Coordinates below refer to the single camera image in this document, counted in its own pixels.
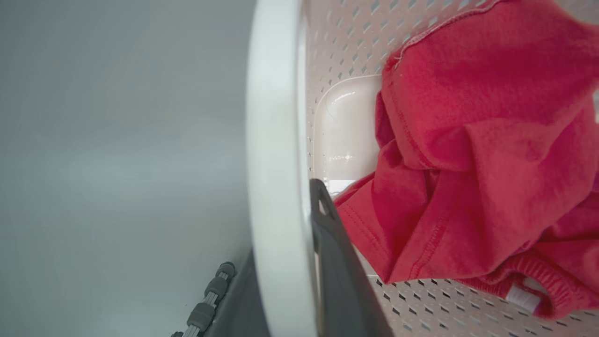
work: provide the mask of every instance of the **red clothing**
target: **red clothing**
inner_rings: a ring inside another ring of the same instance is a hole
[[[376,171],[335,202],[380,277],[516,285],[541,317],[599,308],[598,27],[499,2],[408,42],[382,78]]]

